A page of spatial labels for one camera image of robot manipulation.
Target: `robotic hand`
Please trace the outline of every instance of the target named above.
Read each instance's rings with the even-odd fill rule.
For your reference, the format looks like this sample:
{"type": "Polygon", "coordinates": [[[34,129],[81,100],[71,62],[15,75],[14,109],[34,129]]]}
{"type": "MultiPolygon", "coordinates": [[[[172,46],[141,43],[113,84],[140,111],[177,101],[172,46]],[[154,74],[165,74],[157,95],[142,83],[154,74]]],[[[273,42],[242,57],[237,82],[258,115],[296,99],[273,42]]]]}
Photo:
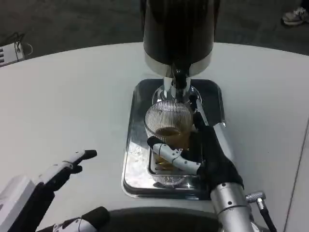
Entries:
{"type": "MultiPolygon", "coordinates": [[[[194,124],[202,133],[203,162],[196,163],[182,157],[185,150],[175,149],[156,137],[148,139],[151,149],[189,174],[200,176],[210,191],[218,219],[225,232],[260,232],[254,223],[249,203],[256,202],[271,232],[276,228],[269,216],[262,192],[244,194],[242,178],[233,163],[234,156],[224,123],[209,126],[199,100],[190,98],[194,111],[194,124]]],[[[69,159],[53,165],[36,182],[25,176],[14,177],[0,193],[0,232],[35,232],[48,207],[71,174],[82,171],[79,163],[97,155],[95,150],[77,152],[69,159]]],[[[99,207],[79,218],[64,221],[41,232],[97,232],[109,221],[109,213],[99,207]]]]}
{"type": "MultiPolygon", "coordinates": [[[[95,150],[76,152],[69,159],[50,167],[33,182],[26,176],[14,177],[0,193],[0,232],[35,232],[48,207],[71,174],[82,171],[78,164],[97,155],[95,150]]],[[[109,219],[99,207],[80,218],[45,228],[42,232],[96,232],[109,219]]]]}
{"type": "Polygon", "coordinates": [[[257,202],[269,230],[276,232],[264,202],[264,193],[244,194],[243,181],[233,163],[232,149],[225,136],[225,124],[209,126],[200,101],[191,96],[190,102],[194,111],[194,125],[203,137],[204,161],[196,163],[186,160],[182,155],[187,157],[184,153],[188,151],[175,149],[154,136],[148,139],[148,145],[175,167],[186,170],[188,174],[196,174],[207,183],[215,212],[225,232],[261,231],[251,214],[249,203],[253,202],[257,202]]]}

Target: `dark floor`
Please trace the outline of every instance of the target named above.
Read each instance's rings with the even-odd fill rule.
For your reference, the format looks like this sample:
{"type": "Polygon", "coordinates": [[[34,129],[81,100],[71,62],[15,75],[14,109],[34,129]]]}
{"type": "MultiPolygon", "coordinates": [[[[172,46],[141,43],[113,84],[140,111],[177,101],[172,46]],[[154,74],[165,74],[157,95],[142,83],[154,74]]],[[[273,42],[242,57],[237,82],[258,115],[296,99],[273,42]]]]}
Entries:
{"type": "MultiPolygon", "coordinates": [[[[28,58],[76,48],[142,41],[139,0],[0,0],[0,41],[25,32],[28,58]]],[[[222,0],[215,40],[309,55],[309,25],[287,29],[296,0],[222,0]]]]}

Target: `white table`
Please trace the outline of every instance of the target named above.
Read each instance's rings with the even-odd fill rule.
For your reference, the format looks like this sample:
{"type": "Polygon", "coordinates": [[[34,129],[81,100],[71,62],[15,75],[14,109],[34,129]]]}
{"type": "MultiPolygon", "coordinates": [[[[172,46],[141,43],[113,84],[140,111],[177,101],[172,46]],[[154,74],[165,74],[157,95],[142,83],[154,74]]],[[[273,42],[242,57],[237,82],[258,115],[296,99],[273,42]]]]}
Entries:
{"type": "MultiPolygon", "coordinates": [[[[309,57],[216,43],[210,66],[195,78],[222,89],[229,132],[246,192],[263,189],[283,231],[309,115],[309,57]]],[[[141,43],[91,47],[0,69],[0,189],[11,177],[36,177],[81,149],[96,149],[56,194],[40,228],[100,205],[109,210],[171,206],[212,211],[210,202],[134,199],[121,175],[134,86],[160,78],[141,43]]],[[[254,215],[262,222],[254,207],[254,215]]]]}

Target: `metal tray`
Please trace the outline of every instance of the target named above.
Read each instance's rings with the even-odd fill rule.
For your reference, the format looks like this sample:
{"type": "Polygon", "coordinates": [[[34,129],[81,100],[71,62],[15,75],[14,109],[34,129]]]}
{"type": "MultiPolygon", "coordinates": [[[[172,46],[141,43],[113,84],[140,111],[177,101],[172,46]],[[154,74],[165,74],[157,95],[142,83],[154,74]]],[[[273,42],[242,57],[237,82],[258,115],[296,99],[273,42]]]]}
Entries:
{"type": "MultiPolygon", "coordinates": [[[[155,170],[143,119],[152,105],[154,92],[163,84],[162,79],[146,79],[135,88],[127,135],[122,176],[124,192],[132,197],[207,199],[205,183],[184,172],[162,173],[155,170]]],[[[224,121],[224,110],[220,88],[210,80],[192,80],[202,97],[202,106],[208,123],[215,125],[224,121]]]]}

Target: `sneaker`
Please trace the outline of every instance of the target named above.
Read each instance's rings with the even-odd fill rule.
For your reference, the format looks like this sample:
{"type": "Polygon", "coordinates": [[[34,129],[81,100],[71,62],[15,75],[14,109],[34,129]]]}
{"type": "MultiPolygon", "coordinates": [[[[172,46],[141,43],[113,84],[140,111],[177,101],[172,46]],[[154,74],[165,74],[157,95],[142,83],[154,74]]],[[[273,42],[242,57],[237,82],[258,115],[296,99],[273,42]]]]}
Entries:
{"type": "Polygon", "coordinates": [[[284,24],[288,26],[297,26],[304,22],[309,23],[309,14],[303,7],[298,7],[293,12],[285,13],[282,17],[284,24]]]}

